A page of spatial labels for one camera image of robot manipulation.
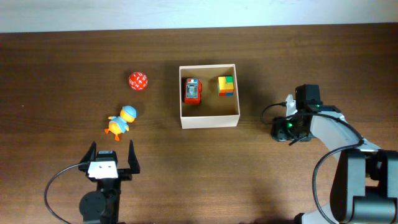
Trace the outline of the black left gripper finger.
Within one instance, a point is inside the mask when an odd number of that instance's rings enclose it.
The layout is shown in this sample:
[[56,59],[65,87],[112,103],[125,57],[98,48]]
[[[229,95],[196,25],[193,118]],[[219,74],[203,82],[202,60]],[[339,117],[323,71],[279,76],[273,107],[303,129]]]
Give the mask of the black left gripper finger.
[[128,153],[128,160],[127,160],[131,170],[139,170],[140,165],[136,157],[136,153],[134,150],[134,143],[132,140],[129,142],[129,153]]
[[89,150],[82,157],[80,163],[91,162],[91,161],[94,161],[95,158],[96,158],[96,143],[93,141],[91,143],[91,146],[90,146]]

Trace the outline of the black round lid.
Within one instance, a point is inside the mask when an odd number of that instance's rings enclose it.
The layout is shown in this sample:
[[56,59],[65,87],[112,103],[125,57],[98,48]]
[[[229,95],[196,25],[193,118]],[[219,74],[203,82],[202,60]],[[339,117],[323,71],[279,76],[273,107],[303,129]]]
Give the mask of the black round lid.
[[282,142],[287,140],[287,136],[283,131],[273,132],[272,138],[275,141]]

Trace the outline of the orange toy duck blue hat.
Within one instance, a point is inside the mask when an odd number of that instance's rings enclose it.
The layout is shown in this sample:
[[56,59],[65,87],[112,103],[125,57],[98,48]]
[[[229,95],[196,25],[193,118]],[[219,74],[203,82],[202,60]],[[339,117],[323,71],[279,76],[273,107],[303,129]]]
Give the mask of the orange toy duck blue hat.
[[120,135],[129,131],[129,123],[137,118],[137,111],[132,106],[123,106],[118,116],[108,117],[108,127],[104,129],[106,134],[113,133],[114,140],[120,141]]

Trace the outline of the red lettered ball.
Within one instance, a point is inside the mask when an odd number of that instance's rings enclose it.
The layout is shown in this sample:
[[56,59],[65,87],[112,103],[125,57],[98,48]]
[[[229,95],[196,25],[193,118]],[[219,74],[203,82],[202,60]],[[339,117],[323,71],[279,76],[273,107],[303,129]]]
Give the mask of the red lettered ball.
[[129,76],[128,84],[133,90],[141,91],[148,87],[148,79],[143,72],[133,72]]

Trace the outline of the multicolour puzzle cube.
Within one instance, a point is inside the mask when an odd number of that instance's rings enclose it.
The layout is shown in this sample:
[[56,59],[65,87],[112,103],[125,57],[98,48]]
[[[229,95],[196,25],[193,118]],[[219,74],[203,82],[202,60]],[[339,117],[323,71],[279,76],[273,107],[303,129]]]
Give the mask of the multicolour puzzle cube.
[[233,76],[218,77],[218,96],[233,96]]

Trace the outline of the red toy fire truck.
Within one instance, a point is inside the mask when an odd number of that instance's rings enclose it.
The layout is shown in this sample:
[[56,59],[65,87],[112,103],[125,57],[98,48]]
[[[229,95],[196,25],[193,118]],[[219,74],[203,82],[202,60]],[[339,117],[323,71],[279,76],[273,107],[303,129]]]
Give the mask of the red toy fire truck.
[[188,105],[199,105],[201,103],[201,80],[188,78],[185,80],[184,103]]

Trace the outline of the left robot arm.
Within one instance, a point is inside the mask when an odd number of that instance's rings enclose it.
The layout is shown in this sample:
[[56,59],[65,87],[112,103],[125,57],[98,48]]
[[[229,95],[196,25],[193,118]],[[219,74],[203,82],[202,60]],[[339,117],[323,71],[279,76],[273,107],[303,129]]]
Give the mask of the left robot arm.
[[141,172],[132,141],[129,142],[127,162],[128,168],[119,168],[115,151],[97,151],[96,143],[92,143],[78,166],[96,184],[96,190],[85,194],[79,203],[84,223],[119,223],[121,183],[131,181],[134,174]]

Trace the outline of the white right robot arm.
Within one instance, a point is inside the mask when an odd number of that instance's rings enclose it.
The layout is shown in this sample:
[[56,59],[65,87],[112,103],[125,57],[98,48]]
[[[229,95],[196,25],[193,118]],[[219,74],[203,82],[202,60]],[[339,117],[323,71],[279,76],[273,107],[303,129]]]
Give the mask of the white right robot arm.
[[[281,106],[284,117],[272,120],[271,136],[290,144],[319,139],[327,148],[312,174],[317,209],[299,213],[295,223],[397,223],[397,151],[369,142],[335,106],[324,105],[318,85],[301,85]],[[336,157],[338,165],[328,204],[317,197],[321,165]]]

